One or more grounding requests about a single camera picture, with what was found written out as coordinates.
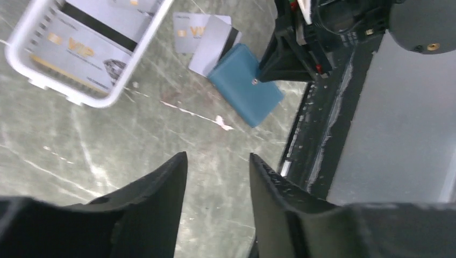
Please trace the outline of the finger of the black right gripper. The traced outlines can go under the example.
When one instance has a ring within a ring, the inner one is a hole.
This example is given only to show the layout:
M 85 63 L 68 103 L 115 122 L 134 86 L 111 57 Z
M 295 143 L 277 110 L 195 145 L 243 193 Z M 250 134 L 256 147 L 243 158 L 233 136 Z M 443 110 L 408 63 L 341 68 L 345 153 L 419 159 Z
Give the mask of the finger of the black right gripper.
M 311 32 L 305 22 L 276 21 L 269 44 L 259 64 L 257 79 L 260 82 L 294 81 L 315 82 L 321 78 L 310 47 L 300 45 L 296 32 Z

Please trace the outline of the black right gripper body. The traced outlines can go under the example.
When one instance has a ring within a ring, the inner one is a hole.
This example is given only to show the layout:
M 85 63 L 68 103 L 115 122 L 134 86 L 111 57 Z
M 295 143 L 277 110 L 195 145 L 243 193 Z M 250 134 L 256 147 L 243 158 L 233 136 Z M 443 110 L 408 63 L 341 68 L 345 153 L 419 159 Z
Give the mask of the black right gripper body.
M 291 50 L 294 78 L 328 77 L 333 54 L 385 33 L 393 1 L 276 1 L 274 35 L 280 50 Z

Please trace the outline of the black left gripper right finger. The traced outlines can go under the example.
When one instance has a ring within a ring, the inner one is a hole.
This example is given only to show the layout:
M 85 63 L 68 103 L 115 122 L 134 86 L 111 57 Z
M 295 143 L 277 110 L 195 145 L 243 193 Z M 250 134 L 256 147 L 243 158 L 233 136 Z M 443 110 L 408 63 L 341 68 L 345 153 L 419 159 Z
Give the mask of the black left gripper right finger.
M 331 204 L 250 155 L 260 257 L 455 257 L 455 204 Z

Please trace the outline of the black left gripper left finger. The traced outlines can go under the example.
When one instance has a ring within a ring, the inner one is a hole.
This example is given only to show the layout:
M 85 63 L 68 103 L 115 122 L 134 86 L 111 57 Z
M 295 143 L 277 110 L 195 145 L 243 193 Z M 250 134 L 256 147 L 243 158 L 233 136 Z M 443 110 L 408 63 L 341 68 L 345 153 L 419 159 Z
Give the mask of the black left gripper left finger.
M 1 197 L 1 257 L 173 257 L 186 152 L 87 204 Z

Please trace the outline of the blue card holder wallet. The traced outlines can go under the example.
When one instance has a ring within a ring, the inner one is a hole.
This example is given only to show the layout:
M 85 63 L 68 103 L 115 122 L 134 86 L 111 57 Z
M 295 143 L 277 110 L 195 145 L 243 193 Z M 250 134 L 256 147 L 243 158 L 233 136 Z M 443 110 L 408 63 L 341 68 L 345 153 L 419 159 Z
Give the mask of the blue card holder wallet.
M 208 79 L 250 127 L 260 125 L 283 100 L 274 82 L 257 79 L 259 61 L 245 44 L 233 46 Z

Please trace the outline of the white printed VIP card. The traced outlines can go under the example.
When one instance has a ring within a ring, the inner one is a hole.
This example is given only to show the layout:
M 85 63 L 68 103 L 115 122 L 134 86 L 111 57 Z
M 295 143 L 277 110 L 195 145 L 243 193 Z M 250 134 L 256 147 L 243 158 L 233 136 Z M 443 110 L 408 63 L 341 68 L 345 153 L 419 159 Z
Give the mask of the white printed VIP card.
M 206 25 L 213 15 L 204 13 L 174 12 L 174 47 L 177 53 L 193 54 L 199 49 L 209 50 L 209 43 L 203 40 L 204 47 L 200 47 L 201 39 L 204 38 Z M 214 17 L 231 25 L 231 17 L 214 15 Z

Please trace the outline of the white plastic basket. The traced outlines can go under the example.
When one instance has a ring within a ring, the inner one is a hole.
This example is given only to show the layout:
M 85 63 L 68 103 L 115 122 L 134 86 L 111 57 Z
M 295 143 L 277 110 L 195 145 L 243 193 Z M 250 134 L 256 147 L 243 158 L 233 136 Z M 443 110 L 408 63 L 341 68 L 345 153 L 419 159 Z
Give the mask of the white plastic basket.
M 5 47 L 9 65 L 78 105 L 117 101 L 172 1 L 30 1 Z

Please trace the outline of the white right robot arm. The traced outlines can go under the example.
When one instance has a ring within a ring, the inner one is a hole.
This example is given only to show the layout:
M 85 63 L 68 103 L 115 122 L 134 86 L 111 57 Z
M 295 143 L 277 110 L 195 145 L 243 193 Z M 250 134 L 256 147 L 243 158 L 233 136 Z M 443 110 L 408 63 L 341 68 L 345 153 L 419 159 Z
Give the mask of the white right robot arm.
M 336 52 L 389 33 L 423 55 L 455 50 L 455 1 L 276 1 L 278 16 L 256 79 L 314 82 Z

